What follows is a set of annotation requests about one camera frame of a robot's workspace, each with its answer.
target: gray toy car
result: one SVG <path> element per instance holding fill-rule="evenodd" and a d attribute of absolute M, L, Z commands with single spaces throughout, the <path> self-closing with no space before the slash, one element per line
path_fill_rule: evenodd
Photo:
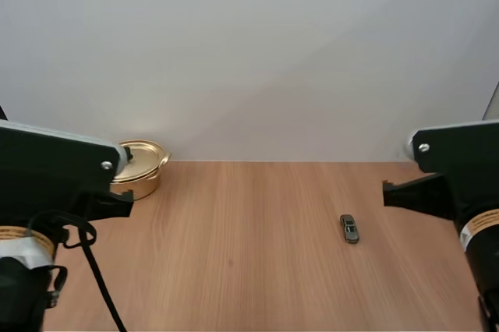
<path fill-rule="evenodd" d="M 359 242 L 359 232 L 357 231 L 356 221 L 353 219 L 353 216 L 349 214 L 341 215 L 340 223 L 343 227 L 345 241 L 349 244 Z"/>

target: gold container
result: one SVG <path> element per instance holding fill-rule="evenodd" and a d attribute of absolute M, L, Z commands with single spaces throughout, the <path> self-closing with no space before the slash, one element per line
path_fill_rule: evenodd
<path fill-rule="evenodd" d="M 150 195 L 159 186 L 161 169 L 168 162 L 170 153 L 152 141 L 130 140 L 119 143 L 129 147 L 133 158 L 123 171 L 115 176 L 111 192 L 121 194 L 133 191 L 133 199 L 140 200 Z"/>

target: white backdrop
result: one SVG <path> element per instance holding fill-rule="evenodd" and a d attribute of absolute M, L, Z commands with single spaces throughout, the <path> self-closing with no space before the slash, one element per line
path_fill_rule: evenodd
<path fill-rule="evenodd" d="M 10 119 L 177 159 L 398 159 L 498 60 L 499 0 L 0 0 Z"/>

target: screw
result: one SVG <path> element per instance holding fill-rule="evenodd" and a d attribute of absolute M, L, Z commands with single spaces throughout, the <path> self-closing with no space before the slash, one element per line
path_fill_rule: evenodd
<path fill-rule="evenodd" d="M 418 146 L 418 150 L 421 153 L 426 153 L 430 150 L 430 145 L 428 143 L 422 143 L 421 145 Z"/>
<path fill-rule="evenodd" d="M 101 163 L 101 167 L 106 171 L 110 170 L 112 169 L 112 163 L 110 161 L 104 161 Z"/>

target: wooden table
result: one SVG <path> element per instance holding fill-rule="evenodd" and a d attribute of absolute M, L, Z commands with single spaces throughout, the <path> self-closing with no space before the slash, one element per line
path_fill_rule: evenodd
<path fill-rule="evenodd" d="M 383 207 L 412 164 L 172 162 L 94 254 L 129 330 L 479 330 L 451 222 Z M 358 245 L 338 223 L 352 214 Z M 115 330 L 80 249 L 45 330 Z"/>

